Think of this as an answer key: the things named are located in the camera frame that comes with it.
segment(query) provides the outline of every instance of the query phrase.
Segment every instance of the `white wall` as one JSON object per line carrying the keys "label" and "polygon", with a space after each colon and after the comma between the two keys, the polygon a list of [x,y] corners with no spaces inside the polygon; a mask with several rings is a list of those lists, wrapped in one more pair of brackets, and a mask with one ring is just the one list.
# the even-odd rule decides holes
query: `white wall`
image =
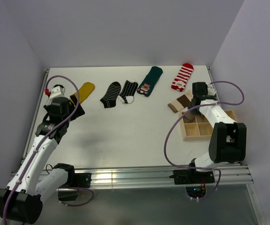
{"label": "white wall", "polygon": [[[247,125],[247,157],[256,191],[270,223],[270,0],[245,0],[213,64],[215,80],[238,84],[246,101],[235,108]],[[240,94],[219,85],[222,100]]]}
{"label": "white wall", "polygon": [[0,188],[21,161],[43,69],[0,0]]}
{"label": "white wall", "polygon": [[243,0],[4,0],[45,67],[211,65]]}

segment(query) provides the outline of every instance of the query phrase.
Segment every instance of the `brown sock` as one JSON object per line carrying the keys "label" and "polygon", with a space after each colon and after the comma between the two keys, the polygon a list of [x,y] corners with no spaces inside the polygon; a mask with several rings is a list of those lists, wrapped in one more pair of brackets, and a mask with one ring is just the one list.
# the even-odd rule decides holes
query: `brown sock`
{"label": "brown sock", "polygon": [[184,123],[189,123],[195,118],[195,114],[193,112],[187,113],[185,117],[183,117]]}
{"label": "brown sock", "polygon": [[174,112],[179,112],[182,109],[186,108],[190,104],[190,100],[186,95],[182,95],[181,97],[177,98],[176,100],[170,102],[168,107]]}

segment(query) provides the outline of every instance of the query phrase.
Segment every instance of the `beige sock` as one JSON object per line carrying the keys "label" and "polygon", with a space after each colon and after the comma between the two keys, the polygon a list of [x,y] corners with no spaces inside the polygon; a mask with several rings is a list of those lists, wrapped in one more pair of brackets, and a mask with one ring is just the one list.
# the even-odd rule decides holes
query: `beige sock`
{"label": "beige sock", "polygon": [[181,97],[177,98],[176,100],[173,100],[168,104],[168,107],[174,112],[179,112],[182,109],[186,108],[190,104],[190,100],[187,97],[187,94],[182,95]]}

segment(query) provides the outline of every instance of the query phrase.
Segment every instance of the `christmas sock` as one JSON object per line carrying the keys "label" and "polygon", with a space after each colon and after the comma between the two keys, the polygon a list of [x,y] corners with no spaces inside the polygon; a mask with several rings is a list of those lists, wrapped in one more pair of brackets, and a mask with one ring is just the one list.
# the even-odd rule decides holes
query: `christmas sock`
{"label": "christmas sock", "polygon": [[186,95],[182,95],[181,97],[177,98],[176,100],[170,102],[168,107],[174,112],[179,112],[182,109],[186,108],[190,104],[190,100]]}
{"label": "christmas sock", "polygon": [[193,72],[193,66],[189,63],[184,63],[178,72],[176,78],[172,82],[171,88],[182,92],[185,89],[188,79]]}
{"label": "christmas sock", "polygon": [[139,88],[137,89],[137,93],[145,97],[150,96],[150,94],[152,93],[154,89],[155,84],[157,83],[162,73],[163,73],[163,70],[161,68],[152,67],[149,73],[146,75],[146,77],[142,81]]}
{"label": "christmas sock", "polygon": [[133,103],[135,100],[135,91],[138,87],[138,83],[135,81],[126,81],[122,88],[118,98],[125,104]]}
{"label": "christmas sock", "polygon": [[108,90],[104,97],[101,98],[101,102],[105,108],[112,108],[116,106],[116,99],[120,93],[121,85],[119,82],[113,82],[108,87]]}
{"label": "christmas sock", "polygon": [[79,103],[82,104],[89,97],[89,95],[94,91],[94,89],[95,89],[95,85],[93,83],[90,83],[90,82],[84,83],[83,86],[80,89],[78,89]]}

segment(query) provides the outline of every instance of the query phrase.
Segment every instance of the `small red part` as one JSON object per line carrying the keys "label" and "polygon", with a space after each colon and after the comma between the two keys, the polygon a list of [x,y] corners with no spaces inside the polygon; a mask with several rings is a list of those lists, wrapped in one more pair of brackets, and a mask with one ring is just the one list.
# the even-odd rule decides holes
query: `small red part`
{"label": "small red part", "polygon": [[45,89],[44,92],[46,95],[50,96],[50,91],[48,89]]}

